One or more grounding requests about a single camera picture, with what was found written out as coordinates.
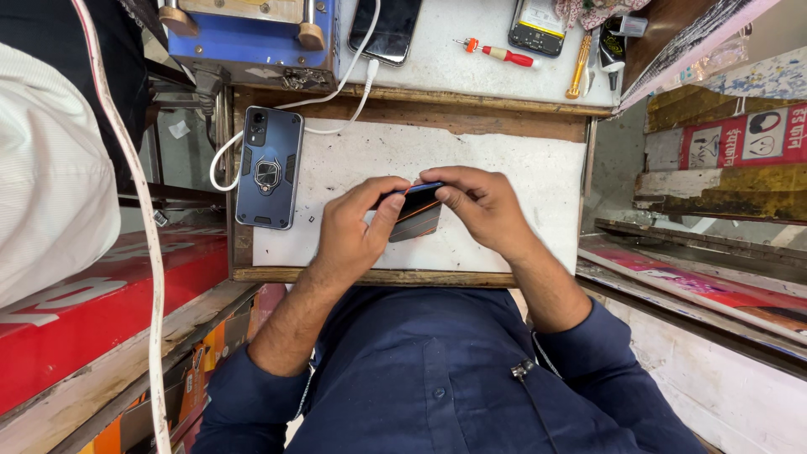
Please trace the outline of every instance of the red screwdriver handle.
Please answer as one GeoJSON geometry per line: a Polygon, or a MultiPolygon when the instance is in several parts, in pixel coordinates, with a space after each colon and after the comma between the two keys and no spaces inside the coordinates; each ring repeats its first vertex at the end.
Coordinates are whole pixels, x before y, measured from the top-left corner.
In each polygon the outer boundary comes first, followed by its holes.
{"type": "Polygon", "coordinates": [[[516,65],[530,67],[533,65],[533,59],[527,57],[526,55],[521,55],[520,53],[512,53],[507,51],[507,56],[504,58],[504,61],[512,61],[516,65]]]}
{"type": "Polygon", "coordinates": [[[490,55],[491,57],[498,58],[501,61],[512,61],[516,65],[532,67],[534,60],[526,55],[519,53],[512,53],[507,49],[493,48],[491,46],[484,46],[482,52],[490,55]]]}

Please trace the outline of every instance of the man's left hand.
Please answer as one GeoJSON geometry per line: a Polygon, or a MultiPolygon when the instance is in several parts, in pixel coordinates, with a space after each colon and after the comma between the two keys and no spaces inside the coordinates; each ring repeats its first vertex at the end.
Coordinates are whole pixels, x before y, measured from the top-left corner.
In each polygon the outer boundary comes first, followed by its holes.
{"type": "Polygon", "coordinates": [[[403,191],[410,183],[400,177],[367,179],[325,205],[320,248],[307,273],[313,281],[342,292],[369,270],[384,252],[405,197],[390,195],[368,225],[367,210],[382,194],[403,191]]]}

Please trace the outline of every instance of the person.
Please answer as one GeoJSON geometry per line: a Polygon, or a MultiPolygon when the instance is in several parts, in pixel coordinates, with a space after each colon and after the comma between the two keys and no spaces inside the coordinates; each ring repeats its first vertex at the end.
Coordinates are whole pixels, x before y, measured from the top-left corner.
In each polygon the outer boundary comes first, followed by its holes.
{"type": "Polygon", "coordinates": [[[325,205],[316,257],[211,378],[193,454],[283,452],[301,412],[287,452],[705,452],[638,364],[630,328],[541,243],[504,175],[455,166],[420,180],[444,182],[437,198],[508,262],[533,336],[503,289],[353,287],[404,197],[369,225],[368,208],[409,187],[368,179],[325,205]],[[511,368],[531,361],[522,385],[511,368]]]}
{"type": "MultiPolygon", "coordinates": [[[[112,98],[139,149],[150,100],[142,31],[121,2],[86,3],[112,98]]],[[[112,247],[117,190],[132,176],[98,100],[70,0],[4,2],[0,61],[1,309],[112,247]]]]}

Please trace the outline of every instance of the glue tube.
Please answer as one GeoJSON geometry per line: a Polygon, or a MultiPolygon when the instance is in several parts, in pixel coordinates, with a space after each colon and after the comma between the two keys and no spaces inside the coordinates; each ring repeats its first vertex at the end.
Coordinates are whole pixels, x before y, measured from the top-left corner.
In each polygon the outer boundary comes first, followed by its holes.
{"type": "Polygon", "coordinates": [[[611,91],[616,91],[619,70],[625,68],[625,37],[614,35],[619,32],[621,24],[622,16],[608,18],[600,32],[600,64],[608,73],[611,91]]]}

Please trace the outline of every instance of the wooden knob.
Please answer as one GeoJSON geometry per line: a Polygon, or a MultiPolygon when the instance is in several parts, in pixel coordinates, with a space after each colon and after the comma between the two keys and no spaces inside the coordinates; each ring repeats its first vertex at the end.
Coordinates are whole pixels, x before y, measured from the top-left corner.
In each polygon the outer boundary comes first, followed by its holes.
{"type": "Polygon", "coordinates": [[[303,22],[300,24],[300,43],[307,50],[325,50],[325,38],[322,36],[322,28],[314,23],[303,22]]]}
{"type": "Polygon", "coordinates": [[[160,7],[160,22],[180,36],[198,36],[199,27],[185,11],[171,6],[160,7]]]}

